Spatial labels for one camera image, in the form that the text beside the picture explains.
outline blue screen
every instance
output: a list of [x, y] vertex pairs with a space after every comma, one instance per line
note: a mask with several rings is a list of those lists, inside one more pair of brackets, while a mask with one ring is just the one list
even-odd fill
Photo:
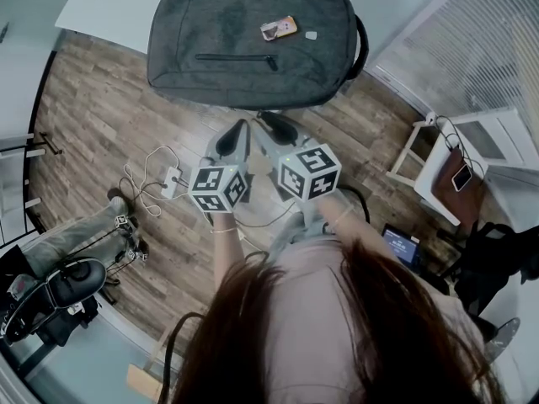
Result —
[[405, 237], [401, 237], [395, 232], [386, 229], [386, 232], [383, 235], [384, 239], [389, 244], [389, 247], [393, 250], [395, 255], [401, 259], [403, 262], [411, 263], [414, 260], [415, 251], [417, 249], [417, 244], [411, 242]]

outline zipper pull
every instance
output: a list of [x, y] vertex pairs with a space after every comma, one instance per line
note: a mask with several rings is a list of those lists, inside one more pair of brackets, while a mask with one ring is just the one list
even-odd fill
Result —
[[269, 67], [271, 67], [271, 70], [273, 72], [277, 72], [279, 67], [277, 67], [277, 63], [275, 62], [275, 58], [273, 58], [272, 56], [266, 56], [265, 58], [266, 58], [266, 61], [269, 64]]

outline woman's left arm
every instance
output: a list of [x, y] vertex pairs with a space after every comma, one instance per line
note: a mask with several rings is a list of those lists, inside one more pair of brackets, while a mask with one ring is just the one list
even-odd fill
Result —
[[216, 290], [228, 269], [235, 263], [245, 262], [242, 244], [237, 233], [237, 224], [233, 213], [213, 214], [214, 266], [213, 277]]

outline backpack zipper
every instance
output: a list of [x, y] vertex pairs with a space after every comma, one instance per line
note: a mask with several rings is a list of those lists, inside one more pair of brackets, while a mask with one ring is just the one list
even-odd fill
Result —
[[213, 61], [265, 61], [272, 71], [277, 72], [279, 67], [275, 59], [277, 56], [264, 54], [258, 56], [231, 56], [226, 54], [196, 54], [196, 60], [213, 60]]

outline brown leather pouch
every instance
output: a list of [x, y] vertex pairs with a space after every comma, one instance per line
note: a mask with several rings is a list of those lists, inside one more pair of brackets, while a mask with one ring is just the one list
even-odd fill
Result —
[[473, 223], [479, 218], [484, 198], [484, 186], [481, 178], [472, 172], [472, 181], [468, 182], [460, 192], [455, 190], [451, 179], [464, 164], [461, 150], [454, 148], [432, 185], [432, 194], [462, 223], [465, 229], [471, 230]]

